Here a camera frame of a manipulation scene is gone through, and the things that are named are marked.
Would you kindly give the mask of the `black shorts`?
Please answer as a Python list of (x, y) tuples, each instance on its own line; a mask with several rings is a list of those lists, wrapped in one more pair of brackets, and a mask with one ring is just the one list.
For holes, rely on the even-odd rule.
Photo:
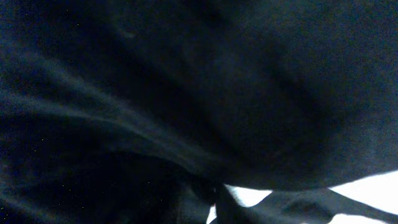
[(2, 1), (2, 223), (329, 223), (397, 170), (396, 1)]

